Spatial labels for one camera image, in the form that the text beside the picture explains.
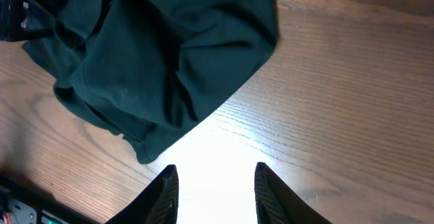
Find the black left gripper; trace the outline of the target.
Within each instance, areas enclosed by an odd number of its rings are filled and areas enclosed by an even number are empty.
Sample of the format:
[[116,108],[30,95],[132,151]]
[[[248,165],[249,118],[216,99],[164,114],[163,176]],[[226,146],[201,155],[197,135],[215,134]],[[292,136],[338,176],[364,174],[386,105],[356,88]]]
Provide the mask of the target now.
[[28,28],[30,14],[34,11],[54,15],[53,10],[43,0],[1,0],[1,40],[19,42],[53,36],[52,27]]

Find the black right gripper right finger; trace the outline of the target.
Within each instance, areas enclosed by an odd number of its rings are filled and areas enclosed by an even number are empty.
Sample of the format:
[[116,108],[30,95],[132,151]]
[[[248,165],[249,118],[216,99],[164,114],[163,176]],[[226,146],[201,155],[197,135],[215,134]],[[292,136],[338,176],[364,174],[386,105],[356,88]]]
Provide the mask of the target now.
[[331,224],[264,162],[256,165],[254,193],[258,224]]

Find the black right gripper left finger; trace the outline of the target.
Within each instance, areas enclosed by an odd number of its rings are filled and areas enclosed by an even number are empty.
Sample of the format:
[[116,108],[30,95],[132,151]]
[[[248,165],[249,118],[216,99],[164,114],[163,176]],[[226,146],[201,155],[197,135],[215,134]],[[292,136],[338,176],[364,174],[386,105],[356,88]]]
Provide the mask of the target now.
[[176,224],[178,198],[178,172],[176,166],[170,164],[106,224]]

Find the black t-shirt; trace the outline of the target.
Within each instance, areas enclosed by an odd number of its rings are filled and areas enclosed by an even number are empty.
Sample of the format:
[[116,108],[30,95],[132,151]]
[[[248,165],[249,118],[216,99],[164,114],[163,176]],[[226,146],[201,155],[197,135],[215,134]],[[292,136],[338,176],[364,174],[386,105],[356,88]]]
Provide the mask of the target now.
[[43,0],[20,41],[59,102],[122,137],[148,164],[232,96],[272,55],[275,0]]

